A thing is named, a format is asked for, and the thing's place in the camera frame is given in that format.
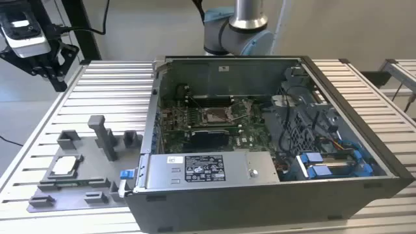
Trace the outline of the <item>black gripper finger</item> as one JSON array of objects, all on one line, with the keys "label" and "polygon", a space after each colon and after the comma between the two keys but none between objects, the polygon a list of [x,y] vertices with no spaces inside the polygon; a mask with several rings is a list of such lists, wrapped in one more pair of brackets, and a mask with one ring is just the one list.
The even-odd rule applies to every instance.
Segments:
[{"label": "black gripper finger", "polygon": [[50,52],[47,53],[47,79],[55,92],[63,92],[67,85],[63,81],[71,63],[78,53],[78,47],[65,44],[59,39],[49,40]]},{"label": "black gripper finger", "polygon": [[21,58],[11,50],[2,50],[0,52],[0,58],[19,70],[31,76],[39,75],[41,77],[47,78],[47,72],[42,63],[43,57],[43,55],[37,55],[27,58]]}]

